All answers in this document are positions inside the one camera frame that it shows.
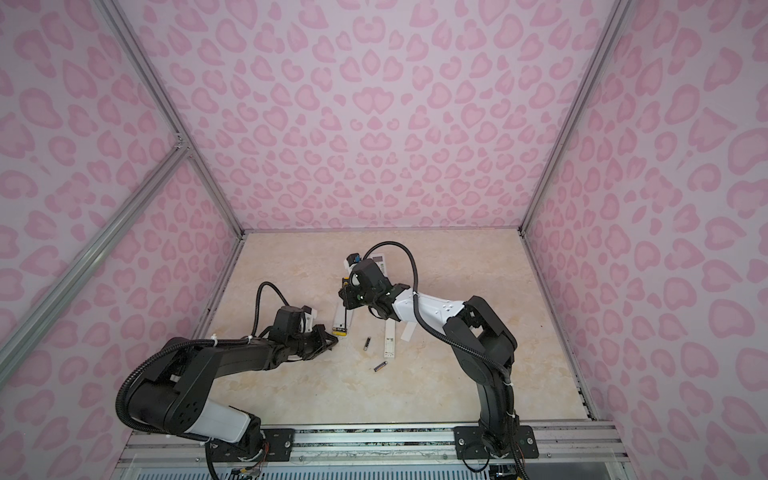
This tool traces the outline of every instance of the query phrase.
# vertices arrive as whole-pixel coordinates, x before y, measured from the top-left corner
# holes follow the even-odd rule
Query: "pink leopard print wall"
[[[108,478],[130,434],[118,388],[192,333],[232,245],[183,164],[0,392],[0,477]]]
[[[88,0],[0,5],[0,346],[173,139]]]
[[[248,228],[515,226],[612,0],[125,0]]]
[[[650,480],[768,478],[768,3],[644,0],[532,234]]]

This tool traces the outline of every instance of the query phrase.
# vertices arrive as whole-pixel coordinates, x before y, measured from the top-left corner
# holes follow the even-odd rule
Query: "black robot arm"
[[[411,260],[414,285],[392,285],[368,256],[384,245],[403,249]],[[339,297],[345,308],[367,306],[379,318],[417,322],[431,335],[448,343],[459,365],[477,383],[480,397],[478,424],[484,430],[482,443],[489,453],[502,457],[513,448],[519,426],[515,414],[515,395],[509,379],[515,361],[517,340],[484,299],[451,301],[419,293],[419,275],[410,251],[397,242],[382,242],[362,258],[353,253],[346,259],[349,275],[342,279]],[[471,328],[481,329],[475,335]]]
[[[226,442],[242,461],[258,456],[261,420],[208,394],[220,376],[271,370],[290,356],[310,360],[338,343],[323,325],[304,333],[304,314],[295,306],[280,307],[266,339],[169,340],[124,382],[115,402],[118,418],[143,432]]]

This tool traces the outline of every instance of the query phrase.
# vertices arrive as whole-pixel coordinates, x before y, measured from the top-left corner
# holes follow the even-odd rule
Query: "black cable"
[[[515,442],[515,434],[512,431],[515,427],[515,420],[512,418],[507,419],[507,443],[511,445],[512,458],[515,459],[515,471],[518,477],[523,480],[531,480],[528,477],[528,473],[525,471],[525,462],[521,459],[521,452],[518,451],[518,445]]]
[[[400,242],[393,242],[393,241],[386,241],[386,242],[380,242],[371,247],[365,254],[365,256],[362,258],[363,260],[368,258],[368,256],[373,253],[374,250],[380,247],[384,247],[385,245],[392,245],[393,247],[398,247],[404,252],[406,252],[406,255],[408,255],[408,260],[411,261],[411,270],[413,271],[413,315],[416,317],[416,322],[419,323],[419,325],[422,326],[424,330],[426,330],[430,335],[434,336],[436,339],[440,340],[443,343],[448,343],[450,346],[455,347],[464,353],[468,353],[471,356],[474,356],[476,359],[480,359],[483,362],[487,363],[494,369],[498,370],[499,373],[502,375],[502,379],[504,380],[505,385],[509,384],[509,372],[507,371],[504,366],[493,360],[492,358],[488,357],[484,353],[480,353],[475,349],[472,349],[462,343],[458,343],[455,340],[451,340],[447,336],[445,336],[444,333],[440,333],[437,330],[433,329],[431,325],[429,325],[423,318],[422,314],[419,312],[419,271],[416,269],[416,261],[413,259],[413,254],[411,254],[411,250],[408,250],[408,247],[403,245]]]
[[[127,401],[126,397],[128,394],[128,390],[131,388],[131,386],[134,384],[134,382],[141,376],[142,373],[151,365],[153,362],[156,362],[158,359],[163,358],[166,355],[170,355],[171,353],[175,353],[178,350],[185,349],[187,347],[191,346],[240,346],[240,345],[247,345],[248,340],[241,339],[241,340],[219,340],[218,343],[214,340],[187,340],[180,343],[175,343],[174,345],[168,346],[164,349],[162,349],[160,352],[155,353],[153,356],[149,357],[148,359],[144,360],[136,369],[128,374],[128,377],[123,382],[123,385],[120,386],[120,389],[118,390],[118,394],[114,399],[114,412],[118,416],[118,420],[123,422],[124,425],[127,427],[138,430],[139,432],[146,432],[146,433],[167,433],[164,430],[157,429],[153,427],[152,425],[148,425],[143,422],[139,422],[135,420],[131,415],[128,413],[128,407],[127,407]],[[206,441],[208,440],[208,437],[203,437],[201,435],[194,435],[194,434],[184,434],[184,435],[177,435],[182,438],[186,439],[193,439],[198,441]]]
[[[462,456],[462,462],[464,462],[464,466],[465,466],[466,468],[468,468],[470,472],[473,472],[473,473],[480,473],[480,472],[482,472],[483,470],[485,470],[485,469],[488,467],[488,463],[490,463],[490,462],[491,462],[491,453],[488,451],[488,449],[486,449],[486,448],[485,448],[485,446],[484,446],[484,445],[482,444],[482,442],[480,442],[480,441],[478,441],[478,442],[472,442],[472,443],[468,443],[468,444],[467,444],[467,446],[466,446],[466,447],[464,447],[464,450],[462,450],[462,453],[463,453],[463,452],[466,452],[466,451],[467,451],[467,449],[468,449],[468,448],[469,448],[471,445],[480,445],[481,447],[483,447],[483,449],[485,450],[485,452],[486,452],[486,453],[488,453],[488,457],[485,459],[485,465],[483,465],[483,466],[482,466],[482,468],[480,468],[480,469],[477,469],[477,468],[472,468],[472,467],[470,467],[470,466],[469,466],[469,464],[467,463],[466,459],[464,459],[464,458],[463,458],[463,456]]]
[[[370,305],[368,305],[368,312],[369,312],[371,315],[373,315],[373,317],[374,317],[374,318],[377,318],[377,319],[379,319],[379,320],[386,320],[386,318],[382,318],[382,317],[380,317],[380,316],[376,315],[376,314],[373,312],[373,308],[372,308]]]
[[[259,285],[259,289],[256,291],[256,305],[253,308],[253,329],[250,331],[251,336],[256,336],[256,332],[259,329],[259,308],[261,307],[261,292],[264,290],[265,286],[268,286],[274,290],[275,293],[277,293],[277,296],[279,296],[283,301],[283,305],[288,306],[288,300],[286,300],[286,297],[283,296],[283,294],[280,292],[280,290],[278,290],[274,283],[262,282],[261,285]]]
[[[214,461],[211,459],[211,453],[213,449],[210,447],[210,442],[205,443],[205,464],[208,465],[208,473],[210,473],[210,477],[212,480],[220,480],[219,474],[216,473],[216,469],[214,468]]]

